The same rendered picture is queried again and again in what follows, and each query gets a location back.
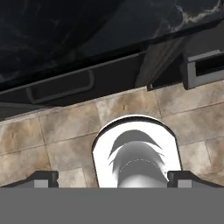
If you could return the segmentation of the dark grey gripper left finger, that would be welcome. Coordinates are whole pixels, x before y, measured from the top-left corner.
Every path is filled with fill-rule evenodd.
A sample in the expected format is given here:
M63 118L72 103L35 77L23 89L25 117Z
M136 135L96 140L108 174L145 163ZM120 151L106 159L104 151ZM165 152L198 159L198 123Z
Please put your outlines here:
M59 173L57 171L35 171L28 178L4 185L3 187L25 188L58 188Z

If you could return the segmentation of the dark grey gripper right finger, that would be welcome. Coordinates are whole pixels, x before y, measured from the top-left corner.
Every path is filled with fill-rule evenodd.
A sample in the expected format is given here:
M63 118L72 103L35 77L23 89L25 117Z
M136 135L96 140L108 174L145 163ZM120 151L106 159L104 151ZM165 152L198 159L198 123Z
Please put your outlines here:
M167 186L172 188L222 188L222 185L203 180L190 171L169 171L167 177Z

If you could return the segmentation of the dark drawer front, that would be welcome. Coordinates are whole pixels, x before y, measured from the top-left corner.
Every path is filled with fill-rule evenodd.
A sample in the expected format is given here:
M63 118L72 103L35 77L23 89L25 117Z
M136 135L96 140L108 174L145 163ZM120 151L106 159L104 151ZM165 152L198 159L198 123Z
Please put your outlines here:
M26 93L26 88L40 81L25 85L18 89L0 94L0 105L16 108L64 107L77 102L84 102L98 97L112 95L135 87L140 67L143 63L144 52L132 54L120 59L113 59L80 71L94 72L94 86L85 92L71 94L56 100L33 104Z
M214 50L224 51L224 20L212 29L200 31L191 36L176 55L164 64L164 67L147 88L154 90L177 83L183 84L181 66L184 62L185 54L192 56Z

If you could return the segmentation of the white round object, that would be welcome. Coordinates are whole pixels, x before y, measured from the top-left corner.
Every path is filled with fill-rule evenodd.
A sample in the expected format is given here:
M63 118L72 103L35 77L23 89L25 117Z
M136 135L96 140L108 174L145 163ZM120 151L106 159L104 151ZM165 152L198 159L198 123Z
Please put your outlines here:
M165 188L182 164L175 134L157 118L124 115L97 134L92 155L100 188Z

